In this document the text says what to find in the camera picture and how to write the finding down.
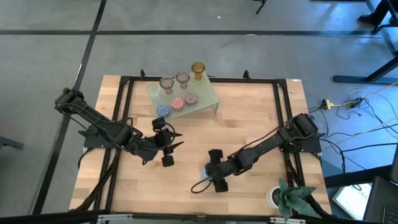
shoe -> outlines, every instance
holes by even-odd
[[[378,25],[379,25],[379,24],[377,24],[377,22],[374,22],[374,21],[372,20],[372,15],[362,15],[362,16],[360,16],[360,17],[358,18],[358,20],[359,20],[360,22],[367,23],[367,24],[372,24],[372,25],[374,25],[374,26],[378,26]]]

wooden table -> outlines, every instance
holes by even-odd
[[[95,109],[109,118],[112,117],[120,78],[105,75],[99,90]],[[146,136],[154,134],[151,123],[155,118],[154,111],[145,93],[146,86],[151,83],[134,82],[129,110],[129,116],[134,118],[134,126]],[[287,80],[287,84],[293,115],[308,112],[301,81]],[[111,211],[280,215],[265,200],[265,192],[278,185],[279,177],[286,180],[283,155],[276,148],[263,155],[246,173],[227,177],[228,192],[215,193],[211,186],[202,194],[190,193],[191,186],[201,179],[201,170],[210,160],[210,149],[222,149],[227,156],[278,126],[272,85],[214,83],[213,86],[220,99],[216,115],[207,108],[170,121],[176,131],[183,134],[176,142],[185,141],[172,154],[174,166],[162,167],[162,153],[158,153],[154,161],[142,166],[141,158],[122,151]],[[119,119],[124,108],[125,92]],[[283,97],[280,100],[286,118]],[[94,149],[83,158],[70,208],[79,206],[97,184],[103,155],[104,149]],[[306,185],[317,188],[313,193],[315,200],[330,213],[319,160],[309,153],[301,153],[301,159]],[[104,188],[100,208],[104,208],[107,192],[108,185]]]

yellow cable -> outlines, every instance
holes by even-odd
[[[365,96],[362,96],[361,98],[367,98],[367,97],[369,97],[369,96],[371,96],[371,95],[374,95],[374,94],[376,94],[376,93],[380,93],[381,91],[383,91],[383,90],[385,90],[385,89],[387,89],[387,88],[390,88],[390,87],[392,87],[392,86],[394,86],[394,85],[396,85],[396,84],[398,84],[398,82],[395,82],[395,83],[393,83],[393,84],[391,84],[391,85],[389,85],[389,86],[386,86],[386,87],[382,88],[381,90],[372,92],[372,93],[370,93],[370,94],[368,94],[368,95],[365,95]],[[330,106],[331,106],[331,107],[333,107],[333,106],[345,106],[345,105],[348,105],[348,104],[350,104],[350,103],[354,103],[354,101],[349,101],[349,102],[346,102],[346,103],[343,103],[343,104],[340,104],[340,105],[334,105],[333,103],[330,103]]]
[[[393,83],[393,84],[391,84],[391,85],[389,85],[389,86],[386,86],[386,87],[382,88],[382,89],[379,90],[379,91],[375,91],[375,92],[370,93],[370,94],[368,94],[368,95],[366,95],[366,96],[363,96],[362,98],[367,98],[367,97],[369,97],[369,96],[371,96],[371,95],[374,95],[374,94],[376,94],[376,93],[380,93],[381,91],[383,91],[383,90],[385,90],[385,89],[387,89],[387,88],[390,88],[390,87],[392,87],[392,86],[394,86],[394,85],[396,85],[396,84],[398,84],[398,82],[395,82],[395,83]]]
[[[395,116],[395,117],[389,119],[388,121],[386,121],[386,122],[384,122],[384,123],[382,123],[382,124],[380,124],[380,125],[377,125],[376,127],[370,129],[369,131],[365,131],[365,132],[362,132],[361,134],[357,134],[357,135],[351,136],[351,137],[349,137],[349,138],[347,138],[347,139],[344,139],[344,140],[342,140],[342,141],[340,141],[340,142],[337,142],[337,143],[335,143],[335,144],[340,144],[340,143],[343,143],[343,142],[345,142],[345,141],[347,141],[347,140],[350,140],[350,139],[356,138],[356,137],[358,137],[358,136],[361,136],[361,135],[363,135],[363,134],[369,133],[369,132],[371,132],[371,131],[373,131],[373,130],[375,130],[375,129],[377,129],[377,128],[380,128],[380,127],[383,126],[383,125],[386,125],[388,122],[390,122],[390,121],[392,121],[392,120],[394,120],[394,119],[396,119],[396,118],[398,118],[398,116]],[[329,148],[331,148],[331,146],[324,148],[322,151],[324,151],[324,150],[326,150],[326,149],[329,149]]]

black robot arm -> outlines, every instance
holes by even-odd
[[[142,158],[142,164],[154,159],[158,151],[163,151],[162,163],[164,167],[174,165],[173,157],[170,155],[174,149],[182,144],[172,144],[174,139],[181,134],[175,132],[174,128],[165,122],[164,118],[152,121],[152,137],[143,137],[142,132],[132,127],[132,118],[121,121],[111,121],[94,108],[87,105],[80,91],[65,88],[63,93],[55,100],[55,109],[62,114],[77,114],[88,121],[91,125],[87,131],[79,131],[87,139],[98,142],[99,147],[121,148],[133,155]],[[169,125],[173,132],[164,128]]]
[[[279,129],[276,134],[260,142],[258,145],[240,149],[229,155],[226,161],[221,162],[223,151],[212,149],[209,151],[210,162],[205,166],[206,175],[211,178],[216,192],[228,191],[225,177],[239,175],[251,169],[260,156],[281,145],[299,146],[302,141],[309,138],[319,138],[318,128],[307,114],[299,114],[290,119],[287,124]]]

black floor stripe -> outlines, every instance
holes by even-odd
[[[47,170],[45,171],[45,175],[40,185],[40,190],[39,193],[37,194],[37,199],[33,207],[32,214],[34,215],[42,213],[43,206],[45,203],[45,198],[47,196],[47,193],[49,192],[52,176],[54,175],[58,158],[61,153],[62,144],[63,141],[65,140],[65,136],[67,135],[69,121],[70,119],[66,116],[64,116],[62,119],[58,135],[52,147],[50,161],[47,166]]]
[[[80,69],[78,72],[78,75],[76,77],[75,80],[75,84],[73,86],[73,88],[75,90],[79,90],[80,89],[80,85],[81,85],[81,81],[83,80],[83,76],[87,67],[87,63],[88,63],[88,59],[90,57],[90,53],[91,50],[93,48],[93,44],[94,44],[94,40],[95,40],[95,36],[96,36],[96,31],[98,30],[98,26],[100,25],[101,22],[101,18],[102,15],[104,13],[104,8],[106,5],[106,0],[101,0],[101,4],[99,5],[99,9],[98,9],[98,13],[95,19],[95,23],[93,25],[93,29],[90,32],[90,38],[88,39],[88,43],[85,49],[85,53],[83,54],[83,58],[81,60],[81,64],[80,64]],[[55,144],[53,145],[52,148],[52,154],[50,157],[50,161],[49,164],[47,166],[47,170],[45,171],[45,175],[42,181],[42,184],[40,186],[40,190],[39,190],[39,194],[37,196],[37,200],[35,202],[34,205],[34,209],[33,209],[33,214],[40,214],[43,210],[43,206],[45,203],[45,199],[47,197],[47,193],[49,191],[50,188],[50,184],[52,181],[52,177],[54,175],[55,172],[55,168],[57,167],[57,162],[60,156],[60,152],[62,149],[62,144],[63,141],[65,139],[65,136],[67,134],[67,130],[68,130],[68,126],[69,126],[69,118],[67,117],[63,117],[62,119],[62,123],[60,126],[60,130],[58,132],[58,135],[56,137],[55,140]]]
[[[0,30],[0,35],[90,35],[91,30]]]
[[[310,35],[310,36],[366,36],[370,31],[282,31],[282,30],[100,30],[97,35]]]

